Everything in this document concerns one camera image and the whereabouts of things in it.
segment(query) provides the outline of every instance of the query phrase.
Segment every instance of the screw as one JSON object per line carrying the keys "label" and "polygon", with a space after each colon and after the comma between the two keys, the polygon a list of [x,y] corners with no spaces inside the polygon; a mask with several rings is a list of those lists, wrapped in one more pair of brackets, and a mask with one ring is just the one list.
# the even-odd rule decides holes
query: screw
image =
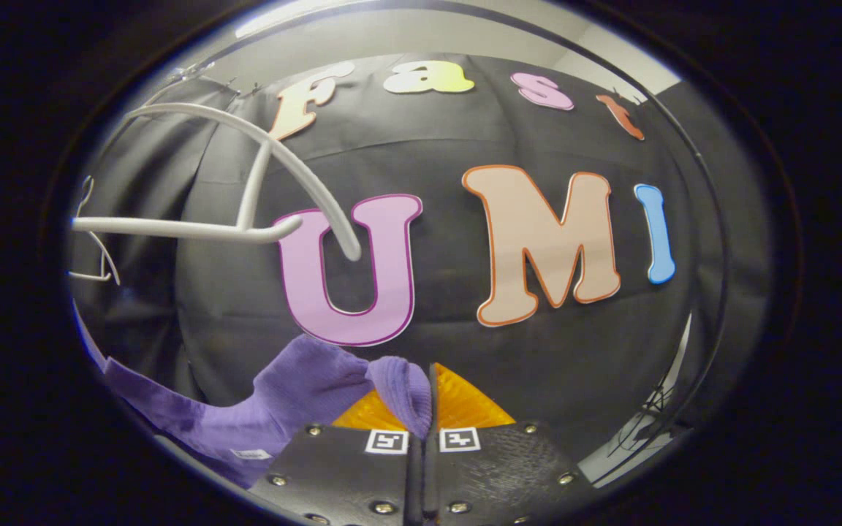
{"label": "screw", "polygon": [[389,515],[395,513],[395,507],[390,505],[390,503],[375,503],[375,506],[372,506],[372,511],[379,515]]}
{"label": "screw", "polygon": [[320,522],[321,524],[330,524],[330,520],[325,519],[325,517],[321,517],[319,515],[314,515],[313,513],[305,515],[308,519],[313,520],[314,522]]}
{"label": "screw", "polygon": [[450,505],[450,513],[466,513],[468,511],[470,511],[468,503],[452,503]]}

